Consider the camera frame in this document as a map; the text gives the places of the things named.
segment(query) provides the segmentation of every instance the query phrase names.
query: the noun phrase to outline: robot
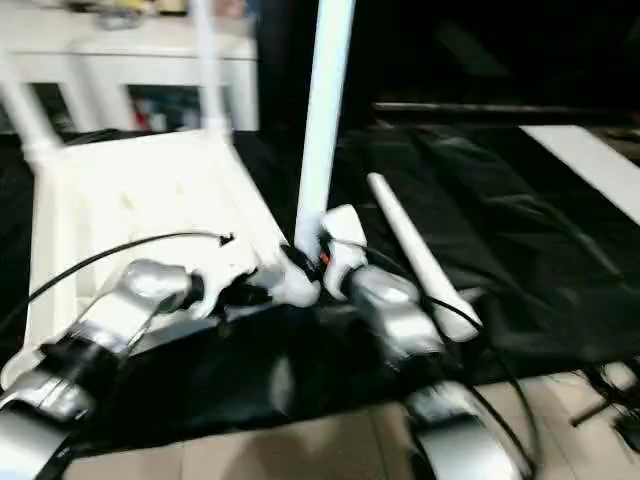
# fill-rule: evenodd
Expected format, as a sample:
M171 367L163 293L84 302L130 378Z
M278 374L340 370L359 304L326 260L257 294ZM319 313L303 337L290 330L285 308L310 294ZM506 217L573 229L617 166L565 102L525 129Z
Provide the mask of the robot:
M353 207L328 212L322 227L318 259L283 247L287 261L280 280L268 288L270 298L309 306L325 290L360 312L389 368L407 360L424 367L431 376L425 383L433 386L410 403L426 425L416 440L435 478L521 478L516 463L465 399L463 387L446 378L446 342L421 308L418 289L368 262L366 237ZM0 478L59 478L73 460L69 446L108 401L153 318L181 309L206 316L224 289L238 279L251 281L247 272L220 268L226 280L208 284L197 271L135 260L57 341L42 345L42 361L0 397Z

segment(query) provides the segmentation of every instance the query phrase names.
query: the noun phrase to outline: floor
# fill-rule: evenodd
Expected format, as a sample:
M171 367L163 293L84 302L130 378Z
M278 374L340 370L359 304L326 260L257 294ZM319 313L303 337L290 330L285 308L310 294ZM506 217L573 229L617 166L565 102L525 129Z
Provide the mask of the floor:
M640 478L640 456L609 428L616 413L574 429L568 418L597 400L573 374L525 382L539 415L544 480ZM483 388L516 433L526 438L520 406L505 385ZM75 462L69 480L411 480L402 412L386 405L265 432L236 433L153 450Z

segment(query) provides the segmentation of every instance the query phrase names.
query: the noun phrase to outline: white tube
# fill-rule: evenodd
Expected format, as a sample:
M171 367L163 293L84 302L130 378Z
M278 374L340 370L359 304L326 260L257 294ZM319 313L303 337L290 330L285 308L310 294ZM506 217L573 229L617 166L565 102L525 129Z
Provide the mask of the white tube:
M354 4L321 0L318 7L295 233L296 247L311 258L319 252L318 229L327 209Z
M207 129L219 129L226 128L227 121L222 109L215 28L210 4L211 0L191 0L191 15L198 40L202 126Z
M20 81L11 59L0 46L0 99L18 130L22 149L32 152L53 149L60 144L33 91ZM27 159L40 158L27 154Z
M451 285L449 278L440 268L440 264L427 247L407 212L402 208L385 178L378 173L370 173L367 179L384 216L391 225L393 233L425 292L459 308L480 323L471 305L460 297ZM442 323L444 333L455 341L468 340L478 333L469 322L450 310L434 305L434 312Z

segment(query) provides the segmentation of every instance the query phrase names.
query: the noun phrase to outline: wire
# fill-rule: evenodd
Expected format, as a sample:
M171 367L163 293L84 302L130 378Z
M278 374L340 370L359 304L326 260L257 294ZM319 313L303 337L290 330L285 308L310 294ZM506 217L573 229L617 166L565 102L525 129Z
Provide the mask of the wire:
M143 245L145 243L157 242L159 240L165 240L169 238L176 237L207 237L207 238L215 238L218 240L231 240L232 236L221 235L218 233L211 232L200 232L200 231L185 231L185 232L174 232L174 233L166 233L164 235L155 235L152 237L145 237L138 240L134 240L132 242L124 243L122 245L118 245L116 247L110 248L108 250L104 250L100 253L92 255L91 257L85 258L81 262L76 263L74 266L66 269L62 273L59 273L51 280L48 280L43 285L38 287L33 293L31 293L24 301L16 305L13 310L11 310L0 322L0 336L4 333L4 331L11 325L12 321L16 316L22 313L27 307L42 294L47 292L49 289L53 288L55 285L60 283L65 278L73 275L74 273L82 270L85 267L88 267L92 263L97 262L105 257L109 257L116 253L122 252L124 250L130 250L139 245Z
M380 252L375 248L369 247L367 245L361 245L357 242L350 242L350 241L340 240L335 238L333 240L343 245L362 248L367 254L372 254L378 257L379 259L383 260L384 262L386 262L389 266L393 267L393 269L395 269L399 274L404 276L409 276L409 277L412 276L406 268L404 268L402 265L400 265L398 262L393 260L388 255L385 255L384 253ZM424 292L422 293L422 297L423 299L435 305L438 305L442 308L446 308L447 310L450 310L451 312L464 318L479 333L484 331L483 325L478 323L476 320L471 318L468 314L466 314L459 308L443 300L427 295ZM436 324L438 323L438 320L437 318L435 318L435 316L434 316L434 322ZM440 334L443 335L442 326L440 326L438 330L440 331ZM452 340L450 338L446 338L445 335L443 335L443 337L445 340L445 345L452 343ZM465 388L469 390L469 392L478 400L478 402L487 410L487 412L489 412L489 414L496 420L496 422L500 425L500 427L505 431L509 439L513 442L514 446L518 450L518 453L522 456L527 466L529 467L529 475L527 478L529 480L534 480L538 477L538 474L540 471L540 465L542 464L542 439L540 437L540 429L538 427L538 422L536 420L535 414L533 413L533 408L531 408L531 403L529 402L529 399L527 398L524 390L522 389L522 386L518 382L518 379L515 373L507 363L507 360L503 352L500 351L497 347L491 345L491 343L487 342L487 345L495 355L498 363L500 364L500 367L504 371L505 376L507 377L507 382L516 392L516 395L518 396L518 400L520 401L520 404L522 405L522 408L525 412L525 415L527 417L527 423L529 425L530 437L531 437L531 445L533 450L532 455L529 455L526 448L524 447L524 445L522 444L518 436L515 434L513 429L509 426L509 424L504 419L504 417L500 415L500 413L498 413L498 411L489 403L489 401L486 398L484 398L482 394L473 385L469 384L468 382L463 382L463 384Z

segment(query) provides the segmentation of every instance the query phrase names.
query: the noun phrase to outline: black fabric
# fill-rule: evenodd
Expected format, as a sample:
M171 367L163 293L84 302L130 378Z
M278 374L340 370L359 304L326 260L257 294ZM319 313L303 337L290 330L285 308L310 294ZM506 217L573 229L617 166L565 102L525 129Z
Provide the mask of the black fabric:
M0 137L0 318L29 293L33 174L17 136ZM4 330L0 365L22 346L25 317Z
M292 238L301 145L255 134L235 142ZM3 208L0 255L20 252L13 260L24 284L0 275L13 292L3 296L4 309L26 292L28 278L32 179L13 155L19 173L0 194L26 193L21 210ZM408 268L366 184L369 171L386 176L455 286L481 289L474 306L487 338L509 353L519 376L640 352L639 227L520 130L431 127L341 138L330 205L355 205L370 245ZM6 227L12 222L15 232ZM360 320L339 304L279 307L139 355L77 451L270 427L402 398L434 380L422 366L386 369ZM18 348L23 328L14 326L7 352ZM464 347L469 375L477 383L504 379L485 346Z

